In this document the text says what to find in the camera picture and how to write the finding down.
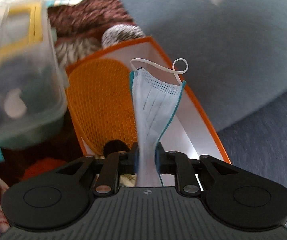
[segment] transparent plastic bin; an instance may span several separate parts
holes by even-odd
[[[0,146],[24,149],[57,134],[67,100],[47,9],[0,7]]]

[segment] orange honeycomb object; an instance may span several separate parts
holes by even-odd
[[[90,60],[69,75],[69,82],[69,111],[89,148],[103,155],[104,145],[116,139],[131,148],[137,132],[128,68],[113,59]]]

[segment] ear loop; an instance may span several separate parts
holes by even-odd
[[[186,64],[186,69],[183,70],[183,71],[178,71],[178,70],[175,70],[175,68],[174,68],[174,64],[176,64],[177,61],[179,61],[179,60],[182,60],[182,61]],[[161,70],[163,70],[163,71],[166,71],[166,72],[169,72],[169,73],[173,73],[174,76],[175,76],[175,78],[176,78],[176,80],[178,81],[178,83],[179,83],[180,85],[182,85],[182,82],[181,82],[181,80],[180,80],[180,78],[179,78],[178,75],[186,73],[187,70],[188,70],[188,67],[189,67],[189,66],[188,66],[188,62],[187,62],[184,58],[178,58],[178,59],[176,59],[176,60],[172,63],[172,69],[167,68],[167,67],[160,66],[160,65],[158,65],[158,64],[156,64],[156,63],[154,63],[154,62],[152,62],[152,61],[150,61],[150,60],[146,60],[146,59],[143,59],[143,58],[134,58],[134,59],[130,60],[130,66],[131,66],[131,68],[132,68],[133,70],[137,70],[137,68],[136,68],[136,67],[133,65],[133,63],[132,63],[132,62],[134,62],[134,61],[143,62],[143,63],[149,64],[149,65],[151,65],[151,66],[154,66],[154,67],[156,67],[156,68],[158,68],[158,69],[161,69]]]

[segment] surgical mask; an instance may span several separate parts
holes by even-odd
[[[186,69],[184,71],[174,69],[174,64],[178,60],[185,62]],[[144,68],[136,69],[133,66],[134,61],[173,73],[179,85],[162,82]],[[134,70],[130,73],[130,90],[139,147],[136,186],[161,187],[162,183],[155,163],[155,150],[178,108],[186,83],[185,81],[181,82],[178,74],[183,74],[188,70],[188,63],[180,58],[173,62],[173,69],[169,69],[149,60],[135,58],[130,61],[130,64]]]

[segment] gray floor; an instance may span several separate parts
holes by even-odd
[[[218,135],[234,165],[287,187],[287,92]]]
[[[287,0],[122,0],[185,78],[216,130],[287,89]]]

